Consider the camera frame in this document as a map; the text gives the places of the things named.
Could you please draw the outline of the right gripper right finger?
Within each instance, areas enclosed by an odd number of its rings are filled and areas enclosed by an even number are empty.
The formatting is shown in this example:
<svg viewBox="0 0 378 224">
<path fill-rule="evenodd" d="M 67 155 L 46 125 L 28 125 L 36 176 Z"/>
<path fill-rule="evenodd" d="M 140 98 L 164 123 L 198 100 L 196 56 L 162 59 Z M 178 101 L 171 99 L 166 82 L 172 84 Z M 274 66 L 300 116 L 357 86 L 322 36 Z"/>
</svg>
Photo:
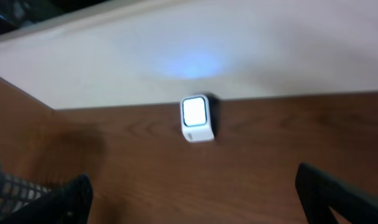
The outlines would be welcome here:
<svg viewBox="0 0 378 224">
<path fill-rule="evenodd" d="M 295 188 L 308 223 L 378 223 L 378 197 L 307 163 L 298 166 Z"/>
</svg>

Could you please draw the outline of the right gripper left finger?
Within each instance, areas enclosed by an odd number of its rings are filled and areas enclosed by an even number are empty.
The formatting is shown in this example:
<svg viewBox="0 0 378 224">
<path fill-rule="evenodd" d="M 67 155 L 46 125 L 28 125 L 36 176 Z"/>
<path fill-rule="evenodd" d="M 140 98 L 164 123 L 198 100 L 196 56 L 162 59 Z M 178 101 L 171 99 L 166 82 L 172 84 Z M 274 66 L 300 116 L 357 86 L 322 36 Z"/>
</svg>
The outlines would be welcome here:
<svg viewBox="0 0 378 224">
<path fill-rule="evenodd" d="M 87 224 L 93 201 L 90 178 L 81 174 L 2 219 L 2 224 Z"/>
</svg>

